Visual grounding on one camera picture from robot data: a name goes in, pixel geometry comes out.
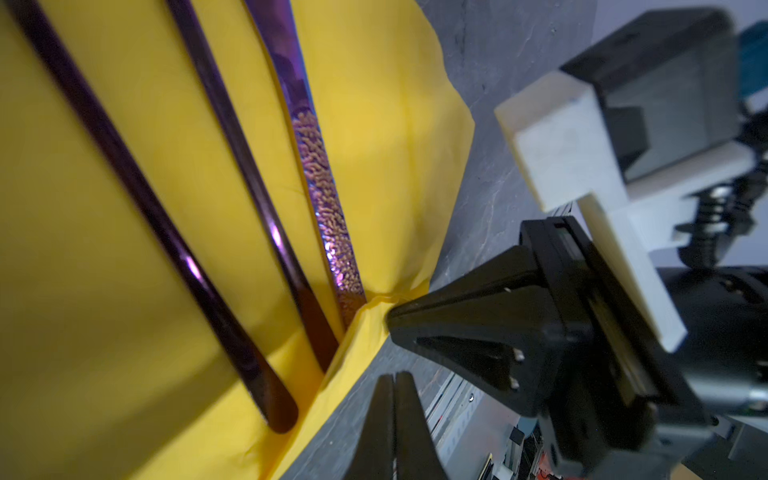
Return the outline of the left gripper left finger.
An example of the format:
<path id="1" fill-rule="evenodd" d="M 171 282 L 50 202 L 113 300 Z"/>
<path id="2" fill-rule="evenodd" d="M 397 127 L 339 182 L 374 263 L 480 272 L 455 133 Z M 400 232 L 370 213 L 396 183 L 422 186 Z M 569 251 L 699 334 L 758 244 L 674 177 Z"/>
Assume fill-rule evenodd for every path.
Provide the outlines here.
<path id="1" fill-rule="evenodd" d="M 395 462 L 394 378 L 378 378 L 352 461 L 344 480 L 390 480 Z"/>

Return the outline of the iridescent purple knife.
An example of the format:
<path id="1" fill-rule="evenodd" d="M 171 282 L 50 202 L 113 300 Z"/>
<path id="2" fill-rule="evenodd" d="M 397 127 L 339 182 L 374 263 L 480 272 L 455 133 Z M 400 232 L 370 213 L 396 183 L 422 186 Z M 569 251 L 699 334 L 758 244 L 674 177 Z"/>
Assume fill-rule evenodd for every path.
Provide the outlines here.
<path id="1" fill-rule="evenodd" d="M 289 1 L 247 1 L 246 8 L 272 62 L 340 319 L 349 327 L 366 304 L 365 290 L 312 98 Z"/>

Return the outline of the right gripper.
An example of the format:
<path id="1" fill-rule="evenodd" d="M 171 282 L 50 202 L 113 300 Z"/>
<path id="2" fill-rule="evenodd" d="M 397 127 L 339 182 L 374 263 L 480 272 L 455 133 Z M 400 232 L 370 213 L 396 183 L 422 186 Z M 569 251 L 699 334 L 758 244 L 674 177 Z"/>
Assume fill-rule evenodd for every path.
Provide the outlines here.
<path id="1" fill-rule="evenodd" d="M 575 219 L 525 221 L 520 241 L 393 308 L 393 342 L 524 417 L 545 404 L 564 478 L 667 477 L 713 435 L 702 403 Z"/>

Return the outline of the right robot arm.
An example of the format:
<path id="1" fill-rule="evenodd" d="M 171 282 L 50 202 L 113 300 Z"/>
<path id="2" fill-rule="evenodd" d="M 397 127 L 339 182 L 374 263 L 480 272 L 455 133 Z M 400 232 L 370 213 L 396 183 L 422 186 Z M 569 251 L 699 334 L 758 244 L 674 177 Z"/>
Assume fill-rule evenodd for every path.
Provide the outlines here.
<path id="1" fill-rule="evenodd" d="M 675 352 L 570 216 L 524 222 L 517 246 L 394 308 L 393 342 L 537 418 L 560 476 L 668 473 L 709 441 L 712 415 L 767 414 L 767 270 L 715 264 L 767 188 L 765 112 L 746 120 L 738 143 L 755 169 L 697 193 L 683 264 L 660 270 L 688 331 Z"/>

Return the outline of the purple iridescent spoon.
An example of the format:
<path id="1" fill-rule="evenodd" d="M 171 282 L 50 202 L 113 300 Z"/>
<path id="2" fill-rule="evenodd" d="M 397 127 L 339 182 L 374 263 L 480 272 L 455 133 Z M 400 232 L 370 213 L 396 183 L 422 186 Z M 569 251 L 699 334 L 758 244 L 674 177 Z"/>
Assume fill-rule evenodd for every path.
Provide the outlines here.
<path id="1" fill-rule="evenodd" d="M 151 228 L 268 427 L 290 431 L 296 401 L 187 245 L 39 2 L 5 6 Z"/>

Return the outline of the yellow paper napkin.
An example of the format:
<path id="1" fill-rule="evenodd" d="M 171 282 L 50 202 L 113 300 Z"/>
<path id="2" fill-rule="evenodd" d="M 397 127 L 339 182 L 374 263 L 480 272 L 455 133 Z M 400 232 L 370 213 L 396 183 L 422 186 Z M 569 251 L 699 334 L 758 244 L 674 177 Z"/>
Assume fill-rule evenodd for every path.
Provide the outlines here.
<path id="1" fill-rule="evenodd" d="M 413 1 L 296 1 L 311 93 L 367 298 L 338 313 L 269 57 L 240 1 L 195 11 L 337 336 L 315 360 L 162 1 L 45 1 L 47 18 L 214 285 L 286 384 L 273 432 L 134 202 L 1 12 L 1 475 L 276 479 L 426 293 L 474 123 Z"/>

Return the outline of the dark iridescent fork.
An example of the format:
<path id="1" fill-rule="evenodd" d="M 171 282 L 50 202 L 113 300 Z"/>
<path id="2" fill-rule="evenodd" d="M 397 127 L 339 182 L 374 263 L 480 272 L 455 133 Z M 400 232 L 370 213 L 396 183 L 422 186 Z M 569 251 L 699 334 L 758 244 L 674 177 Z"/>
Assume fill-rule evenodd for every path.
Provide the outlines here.
<path id="1" fill-rule="evenodd" d="M 169 1 L 167 6 L 269 237 L 315 358 L 326 372 L 338 350 L 338 340 L 269 196 L 202 25 L 191 2 Z"/>

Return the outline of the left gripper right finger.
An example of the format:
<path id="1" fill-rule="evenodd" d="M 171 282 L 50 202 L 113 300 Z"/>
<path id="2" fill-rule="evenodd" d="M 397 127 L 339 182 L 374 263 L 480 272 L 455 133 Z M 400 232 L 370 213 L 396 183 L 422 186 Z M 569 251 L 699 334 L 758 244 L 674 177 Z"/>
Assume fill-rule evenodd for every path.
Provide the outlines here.
<path id="1" fill-rule="evenodd" d="M 411 373 L 396 374 L 394 399 L 397 478 L 446 480 Z"/>

